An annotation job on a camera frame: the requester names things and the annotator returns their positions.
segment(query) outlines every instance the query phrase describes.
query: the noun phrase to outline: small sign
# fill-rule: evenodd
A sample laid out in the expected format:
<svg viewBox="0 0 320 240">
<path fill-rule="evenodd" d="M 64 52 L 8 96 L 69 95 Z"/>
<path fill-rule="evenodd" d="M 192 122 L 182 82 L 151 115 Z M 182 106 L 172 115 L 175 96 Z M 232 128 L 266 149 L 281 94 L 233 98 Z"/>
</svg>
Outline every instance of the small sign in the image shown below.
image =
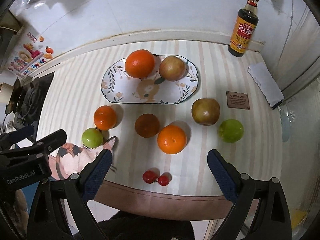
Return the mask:
<svg viewBox="0 0 320 240">
<path fill-rule="evenodd" d="M 226 91 L 229 108 L 250 110 L 248 94 Z"/>
<path fill-rule="evenodd" d="M 33 36 L 31 33 L 28 33 L 27 36 L 32 40 L 33 42 L 37 42 L 37 39 L 35 36 Z"/>
</svg>

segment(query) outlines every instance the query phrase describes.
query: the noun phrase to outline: brown plaque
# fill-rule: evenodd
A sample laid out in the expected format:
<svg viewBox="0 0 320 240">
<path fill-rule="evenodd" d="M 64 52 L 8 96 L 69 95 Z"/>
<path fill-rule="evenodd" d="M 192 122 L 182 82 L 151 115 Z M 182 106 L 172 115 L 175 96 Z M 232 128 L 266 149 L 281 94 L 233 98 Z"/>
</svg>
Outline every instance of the brown plaque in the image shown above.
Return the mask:
<svg viewBox="0 0 320 240">
<path fill-rule="evenodd" d="M 240 108 L 250 110 L 248 94 L 227 92 L 227 103 L 229 108 Z"/>
</svg>

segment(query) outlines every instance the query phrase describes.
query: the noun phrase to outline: white paper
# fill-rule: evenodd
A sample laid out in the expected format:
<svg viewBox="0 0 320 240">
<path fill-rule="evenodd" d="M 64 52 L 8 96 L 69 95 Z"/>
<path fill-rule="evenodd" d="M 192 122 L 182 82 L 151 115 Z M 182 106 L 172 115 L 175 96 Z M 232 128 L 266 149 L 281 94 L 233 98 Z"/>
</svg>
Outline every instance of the white paper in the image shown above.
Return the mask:
<svg viewBox="0 0 320 240">
<path fill-rule="evenodd" d="M 248 72 L 252 76 L 253 80 L 258 84 L 262 93 L 266 96 L 270 107 L 273 107 L 284 99 L 280 88 L 271 76 L 264 62 L 250 65 Z"/>
</svg>

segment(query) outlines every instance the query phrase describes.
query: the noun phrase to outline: mandarin orange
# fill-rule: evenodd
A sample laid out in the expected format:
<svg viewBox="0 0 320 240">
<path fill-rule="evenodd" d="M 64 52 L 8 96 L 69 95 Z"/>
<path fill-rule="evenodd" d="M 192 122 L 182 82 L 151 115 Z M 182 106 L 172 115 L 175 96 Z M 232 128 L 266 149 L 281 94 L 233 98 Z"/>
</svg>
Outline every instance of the mandarin orange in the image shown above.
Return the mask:
<svg viewBox="0 0 320 240">
<path fill-rule="evenodd" d="M 155 67 L 155 58 L 145 49 L 132 52 L 126 59 L 124 68 L 127 74 L 133 78 L 147 77 Z"/>
<path fill-rule="evenodd" d="M 117 115 L 110 106 L 100 106 L 93 116 L 94 124 L 100 130 L 109 130 L 116 125 Z"/>
<path fill-rule="evenodd" d="M 178 126 L 170 124 L 158 134 L 158 146 L 167 154 L 177 154 L 187 145 L 187 136 Z"/>
</svg>

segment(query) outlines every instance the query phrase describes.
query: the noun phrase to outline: green apple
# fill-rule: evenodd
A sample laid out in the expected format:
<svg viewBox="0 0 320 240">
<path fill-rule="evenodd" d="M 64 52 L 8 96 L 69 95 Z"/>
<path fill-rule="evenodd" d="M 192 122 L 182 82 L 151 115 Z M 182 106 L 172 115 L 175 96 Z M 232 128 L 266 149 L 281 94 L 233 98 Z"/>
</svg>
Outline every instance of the green apple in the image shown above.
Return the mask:
<svg viewBox="0 0 320 240">
<path fill-rule="evenodd" d="M 219 126 L 218 134 L 224 142 L 235 143 L 240 140 L 244 133 L 244 127 L 236 119 L 228 119 Z"/>
<path fill-rule="evenodd" d="M 96 148 L 103 143 L 103 135 L 95 128 L 89 128 L 82 134 L 82 142 L 89 148 Z"/>
</svg>

